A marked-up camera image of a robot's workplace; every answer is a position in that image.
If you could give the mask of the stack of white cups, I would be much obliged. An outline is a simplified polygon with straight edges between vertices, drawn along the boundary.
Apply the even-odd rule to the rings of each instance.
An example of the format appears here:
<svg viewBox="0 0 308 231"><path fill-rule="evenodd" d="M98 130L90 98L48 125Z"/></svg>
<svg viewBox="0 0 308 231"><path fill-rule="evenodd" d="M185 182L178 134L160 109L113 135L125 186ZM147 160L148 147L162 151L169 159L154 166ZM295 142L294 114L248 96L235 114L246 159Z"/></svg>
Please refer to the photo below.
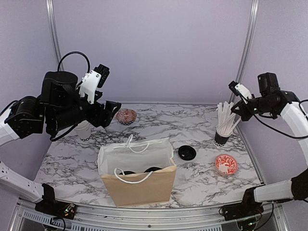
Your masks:
<svg viewBox="0 0 308 231"><path fill-rule="evenodd" d="M78 135L79 143L87 143L91 140L91 129L88 121L82 121L74 128L74 130Z"/></svg>

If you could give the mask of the brown paper takeout bag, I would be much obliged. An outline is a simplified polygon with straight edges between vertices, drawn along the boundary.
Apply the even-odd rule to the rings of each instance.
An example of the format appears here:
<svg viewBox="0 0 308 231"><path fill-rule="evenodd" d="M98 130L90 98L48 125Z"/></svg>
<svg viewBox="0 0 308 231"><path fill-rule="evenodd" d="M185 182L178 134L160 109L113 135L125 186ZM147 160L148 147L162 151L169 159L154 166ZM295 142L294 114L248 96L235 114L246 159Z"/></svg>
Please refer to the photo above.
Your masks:
<svg viewBox="0 0 308 231"><path fill-rule="evenodd" d="M168 138L126 143L112 143L99 150L98 173L116 207L150 205L168 202L171 197L177 165ZM145 173L150 167L161 170ZM124 171L135 174L120 175Z"/></svg>

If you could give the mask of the black coffee cup lid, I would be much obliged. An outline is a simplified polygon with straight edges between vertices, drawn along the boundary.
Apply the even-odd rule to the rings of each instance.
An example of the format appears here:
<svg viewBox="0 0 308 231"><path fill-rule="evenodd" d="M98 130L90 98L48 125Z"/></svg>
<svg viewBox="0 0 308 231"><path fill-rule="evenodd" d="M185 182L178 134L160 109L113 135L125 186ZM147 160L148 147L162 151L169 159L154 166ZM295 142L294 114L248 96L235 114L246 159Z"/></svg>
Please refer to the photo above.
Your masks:
<svg viewBox="0 0 308 231"><path fill-rule="evenodd" d="M160 167L150 167L148 169L145 170L145 173L150 173L150 172L154 172L154 171L158 171L161 170Z"/></svg>

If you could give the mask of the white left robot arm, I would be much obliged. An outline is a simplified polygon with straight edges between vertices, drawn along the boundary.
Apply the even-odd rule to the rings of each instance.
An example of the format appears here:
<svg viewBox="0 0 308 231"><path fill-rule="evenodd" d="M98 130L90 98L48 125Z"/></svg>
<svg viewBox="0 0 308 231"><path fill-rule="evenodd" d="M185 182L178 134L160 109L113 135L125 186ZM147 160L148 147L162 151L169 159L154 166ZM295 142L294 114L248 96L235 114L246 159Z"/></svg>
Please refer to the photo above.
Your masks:
<svg viewBox="0 0 308 231"><path fill-rule="evenodd" d="M121 103L98 100L98 91L110 71L102 65L89 70L80 84L75 74L66 71L47 72L41 94L25 96L10 103L0 115L0 145L9 146L14 157L29 154L29 145L20 140L32 134L46 132L57 141L87 121L94 127L110 125Z"/></svg>

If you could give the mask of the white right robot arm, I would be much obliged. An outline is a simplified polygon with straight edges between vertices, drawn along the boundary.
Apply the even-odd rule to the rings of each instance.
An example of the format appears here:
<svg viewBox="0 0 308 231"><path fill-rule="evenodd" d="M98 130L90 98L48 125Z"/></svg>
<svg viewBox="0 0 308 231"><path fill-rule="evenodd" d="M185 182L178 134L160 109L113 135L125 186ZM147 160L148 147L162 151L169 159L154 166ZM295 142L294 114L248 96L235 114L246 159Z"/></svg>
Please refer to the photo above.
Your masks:
<svg viewBox="0 0 308 231"><path fill-rule="evenodd" d="M275 73L258 75L260 96L254 96L247 87L239 82L231 82L229 89L240 100L231 111L240 116L242 121L254 117L259 123L284 136L282 144L277 138L270 139L267 144L270 149L276 146L281 152L282 160L295 159L301 161L299 174L289 180L267 184L245 191L238 211L248 216L262 202L286 202L292 200L308 200L308 114L302 107L304 101L299 100L292 91L282 90ZM261 120L265 114L276 119L280 117L289 127L288 132L282 132Z"/></svg>

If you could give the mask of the right arm base board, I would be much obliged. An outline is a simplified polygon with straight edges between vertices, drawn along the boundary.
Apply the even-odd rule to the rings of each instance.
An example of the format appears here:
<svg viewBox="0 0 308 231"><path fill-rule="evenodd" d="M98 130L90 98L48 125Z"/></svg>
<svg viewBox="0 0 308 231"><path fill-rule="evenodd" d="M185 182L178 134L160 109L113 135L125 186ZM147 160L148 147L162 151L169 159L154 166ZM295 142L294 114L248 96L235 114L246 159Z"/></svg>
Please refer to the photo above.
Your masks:
<svg viewBox="0 0 308 231"><path fill-rule="evenodd" d="M264 212L264 208L261 203L240 202L224 205L218 212L224 217L225 221L229 221L261 214Z"/></svg>

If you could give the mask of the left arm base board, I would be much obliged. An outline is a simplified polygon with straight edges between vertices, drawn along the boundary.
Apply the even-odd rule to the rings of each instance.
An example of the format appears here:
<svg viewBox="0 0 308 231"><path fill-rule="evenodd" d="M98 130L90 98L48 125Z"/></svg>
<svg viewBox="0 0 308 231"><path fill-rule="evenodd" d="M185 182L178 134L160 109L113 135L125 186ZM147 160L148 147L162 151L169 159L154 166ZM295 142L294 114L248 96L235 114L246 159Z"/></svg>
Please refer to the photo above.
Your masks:
<svg viewBox="0 0 308 231"><path fill-rule="evenodd" d="M66 203L62 201L41 201L36 203L35 210L48 215L57 217L74 219L77 205L74 203Z"/></svg>

